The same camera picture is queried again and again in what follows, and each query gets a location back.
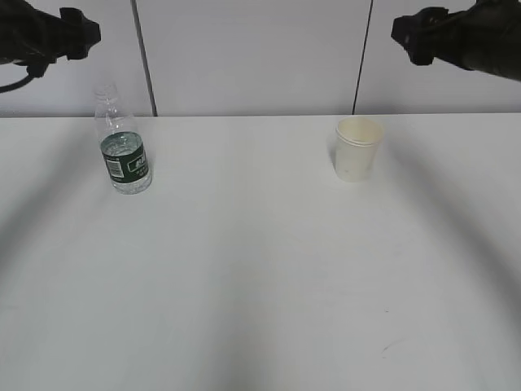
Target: white paper cup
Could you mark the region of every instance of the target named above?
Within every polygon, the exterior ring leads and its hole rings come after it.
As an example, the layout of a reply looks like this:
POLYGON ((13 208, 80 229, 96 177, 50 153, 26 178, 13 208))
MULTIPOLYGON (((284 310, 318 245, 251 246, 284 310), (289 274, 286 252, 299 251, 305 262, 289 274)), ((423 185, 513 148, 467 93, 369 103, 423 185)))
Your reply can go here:
POLYGON ((336 174, 346 182, 367 179, 383 139, 383 127, 363 116, 350 116, 339 122, 336 135, 336 174))

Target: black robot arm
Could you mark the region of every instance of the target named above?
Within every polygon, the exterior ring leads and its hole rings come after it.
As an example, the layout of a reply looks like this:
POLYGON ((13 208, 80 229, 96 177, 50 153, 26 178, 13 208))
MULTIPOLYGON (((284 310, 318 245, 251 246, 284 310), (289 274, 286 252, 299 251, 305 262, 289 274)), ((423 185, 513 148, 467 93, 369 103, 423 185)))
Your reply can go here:
POLYGON ((394 20, 392 38, 416 65, 441 59, 459 68, 521 81, 521 4, 478 0, 467 11, 449 14, 429 7, 394 20))
POLYGON ((84 59, 101 41, 99 25, 76 8, 60 8, 60 18, 31 7, 24 0, 0 0, 0 64, 27 67, 24 79, 0 87, 16 90, 42 77, 59 57, 84 59))

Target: table surface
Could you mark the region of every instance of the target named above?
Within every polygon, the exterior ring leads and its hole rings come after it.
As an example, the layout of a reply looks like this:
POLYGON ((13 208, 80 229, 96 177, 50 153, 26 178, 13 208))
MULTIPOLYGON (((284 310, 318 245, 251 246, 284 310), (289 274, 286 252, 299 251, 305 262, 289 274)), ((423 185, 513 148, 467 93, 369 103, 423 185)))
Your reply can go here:
POLYGON ((519 114, 140 119, 112 190, 91 119, 2 119, 0 389, 521 389, 519 114))

